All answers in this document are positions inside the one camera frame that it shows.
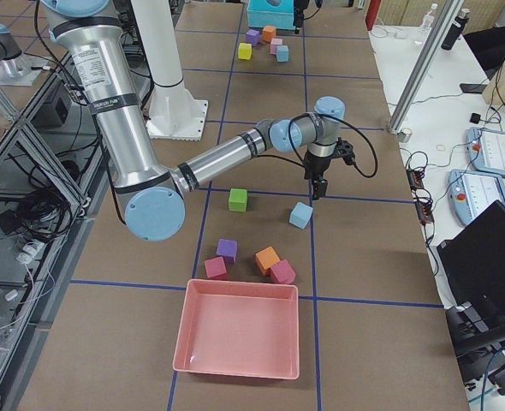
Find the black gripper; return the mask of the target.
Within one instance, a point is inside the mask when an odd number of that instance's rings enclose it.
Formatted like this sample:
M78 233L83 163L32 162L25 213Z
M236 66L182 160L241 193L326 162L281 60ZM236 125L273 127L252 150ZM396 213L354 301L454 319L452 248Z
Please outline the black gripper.
M328 181L324 179L324 172L330 167L331 157L318 157L306 154L304 157L305 180L312 181L312 199L320 200L326 196Z
M303 27L304 19L305 14L303 8L294 7L294 28L301 29Z

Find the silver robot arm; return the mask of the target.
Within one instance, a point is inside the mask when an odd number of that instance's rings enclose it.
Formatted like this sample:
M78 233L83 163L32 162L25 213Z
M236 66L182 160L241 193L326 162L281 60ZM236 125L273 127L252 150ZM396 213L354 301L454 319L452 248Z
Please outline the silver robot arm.
M305 147L305 177L324 196L324 172L342 155L338 125L345 105L320 98L312 111L292 120L266 119L254 128L175 168L161 165L155 137L200 137L208 104L186 89L165 1L135 1L134 17L154 83L149 110L141 100L122 48L122 25L111 1L45 1L52 40L65 47L77 68L92 117L116 167L116 195L128 229L145 241L174 235L185 219L186 193L263 152Z

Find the second robot base grey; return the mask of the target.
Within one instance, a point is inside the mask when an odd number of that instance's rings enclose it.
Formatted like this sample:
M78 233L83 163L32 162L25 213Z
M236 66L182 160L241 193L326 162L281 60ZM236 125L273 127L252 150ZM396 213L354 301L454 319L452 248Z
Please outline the second robot base grey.
M32 86L44 67L45 60L27 56L10 30L0 23L0 85Z

